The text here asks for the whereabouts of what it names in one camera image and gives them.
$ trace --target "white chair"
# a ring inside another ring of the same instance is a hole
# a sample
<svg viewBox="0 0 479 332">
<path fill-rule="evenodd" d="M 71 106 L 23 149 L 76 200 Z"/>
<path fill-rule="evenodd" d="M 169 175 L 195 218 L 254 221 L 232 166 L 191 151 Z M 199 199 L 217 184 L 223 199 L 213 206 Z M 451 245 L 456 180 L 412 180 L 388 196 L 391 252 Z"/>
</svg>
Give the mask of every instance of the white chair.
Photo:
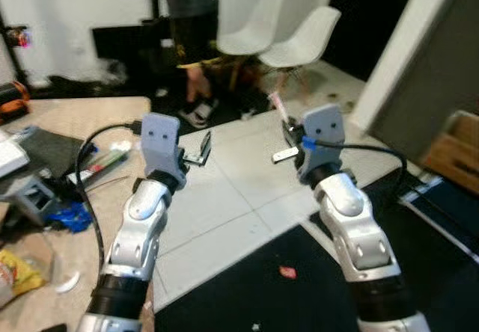
<svg viewBox="0 0 479 332">
<path fill-rule="evenodd" d="M 271 46 L 278 27 L 283 0 L 259 0 L 245 26 L 220 34 L 218 49 L 227 55 L 255 55 Z"/>
<path fill-rule="evenodd" d="M 280 70 L 276 85 L 279 92 L 284 89 L 290 74 L 299 80 L 305 92 L 308 90 L 305 77 L 299 75 L 299 69 L 323 55 L 340 16 L 341 12 L 333 7 L 318 7 L 288 40 L 271 45 L 258 56 L 272 71 Z"/>
</svg>

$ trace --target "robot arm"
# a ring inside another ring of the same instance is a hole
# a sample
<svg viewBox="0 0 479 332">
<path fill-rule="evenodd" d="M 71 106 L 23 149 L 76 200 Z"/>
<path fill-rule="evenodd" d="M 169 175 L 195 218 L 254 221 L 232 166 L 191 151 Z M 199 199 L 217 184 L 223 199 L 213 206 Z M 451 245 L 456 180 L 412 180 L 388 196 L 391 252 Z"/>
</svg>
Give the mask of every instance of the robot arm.
<svg viewBox="0 0 479 332">
<path fill-rule="evenodd" d="M 273 162 L 295 156 L 298 178 L 310 185 L 320 217 L 333 236 L 339 264 L 350 285 L 362 332 L 427 332 L 417 312 L 387 236 L 373 218 L 367 195 L 341 171 L 341 149 L 315 141 L 344 142 L 341 113 L 326 105 L 304 116 L 302 126 L 284 124 L 287 141 L 296 147 L 275 154 Z"/>
<path fill-rule="evenodd" d="M 189 165 L 204 166 L 210 154 L 210 133 L 199 156 L 185 156 L 178 147 L 180 122 L 148 114 L 141 125 L 146 179 L 139 179 L 123 208 L 123 223 L 110 247 L 91 302 L 77 332 L 140 332 L 138 321 L 153 275 L 159 235 L 175 191 L 186 184 Z"/>
</svg>

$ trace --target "wooden table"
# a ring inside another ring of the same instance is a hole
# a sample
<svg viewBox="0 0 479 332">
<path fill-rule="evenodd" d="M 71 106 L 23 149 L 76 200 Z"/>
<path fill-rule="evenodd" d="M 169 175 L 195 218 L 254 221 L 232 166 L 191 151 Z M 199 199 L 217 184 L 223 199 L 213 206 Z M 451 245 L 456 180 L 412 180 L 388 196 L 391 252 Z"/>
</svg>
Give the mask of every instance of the wooden table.
<svg viewBox="0 0 479 332">
<path fill-rule="evenodd" d="M 36 125 L 50 132 L 85 139 L 105 125 L 140 119 L 150 111 L 150 102 L 144 97 L 52 99 L 31 101 L 30 107 L 30 114 L 1 128 L 14 132 L 28 125 Z M 105 132 L 95 141 L 103 150 L 108 149 L 111 142 L 123 140 L 135 144 L 138 138 L 125 129 L 116 129 Z M 106 174 L 95 185 L 117 177 L 128 178 L 106 184 L 90 193 L 106 248 L 112 243 L 120 226 L 122 206 L 131 194 L 135 179 L 143 176 L 143 170 L 141 153 L 134 148 L 125 163 Z M 45 237 L 55 251 L 52 282 L 27 292 L 0 310 L 0 331 L 38 332 L 60 323 L 67 323 L 68 330 L 74 331 L 88 306 L 98 271 L 97 242 L 93 228 L 75 235 L 64 231 L 47 232 Z M 76 271 L 81 273 L 77 286 L 63 295 L 56 294 L 55 286 Z"/>
</svg>

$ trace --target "white tile floor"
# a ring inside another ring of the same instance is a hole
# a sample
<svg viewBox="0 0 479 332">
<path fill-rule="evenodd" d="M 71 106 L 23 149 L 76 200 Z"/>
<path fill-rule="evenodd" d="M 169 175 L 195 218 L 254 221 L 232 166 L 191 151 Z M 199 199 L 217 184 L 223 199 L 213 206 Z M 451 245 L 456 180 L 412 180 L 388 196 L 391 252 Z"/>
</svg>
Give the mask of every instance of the white tile floor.
<svg viewBox="0 0 479 332">
<path fill-rule="evenodd" d="M 308 105 L 294 95 L 285 103 L 297 117 L 330 102 L 330 93 L 339 95 L 340 104 L 356 101 L 364 86 L 324 62 L 308 71 L 313 91 Z M 296 91 L 296 87 L 290 85 L 288 90 Z M 286 148 L 275 111 L 217 126 L 212 132 L 208 165 L 190 170 L 187 186 L 174 195 L 168 212 L 153 279 L 155 311 L 296 224 L 308 227 L 305 220 L 318 210 L 310 189 L 298 183 L 292 162 L 271 163 L 271 155 Z M 348 123 L 346 135 L 349 142 L 379 144 Z M 180 143 L 191 151 L 203 136 L 203 132 L 192 133 Z M 362 151 L 344 151 L 342 159 L 355 171 L 360 186 L 398 166 L 393 158 Z M 324 239 L 320 234 L 314 237 Z"/>
</svg>

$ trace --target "person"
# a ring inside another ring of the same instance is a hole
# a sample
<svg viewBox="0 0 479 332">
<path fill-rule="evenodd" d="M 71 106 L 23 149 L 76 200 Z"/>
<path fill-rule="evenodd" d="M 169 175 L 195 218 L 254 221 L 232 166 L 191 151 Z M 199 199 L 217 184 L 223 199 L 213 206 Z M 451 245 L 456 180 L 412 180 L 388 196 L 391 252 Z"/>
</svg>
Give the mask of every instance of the person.
<svg viewBox="0 0 479 332">
<path fill-rule="evenodd" d="M 219 58 L 216 50 L 219 0 L 166 0 L 178 67 L 186 69 L 186 104 L 179 114 L 197 129 L 218 105 L 204 65 Z"/>
</svg>

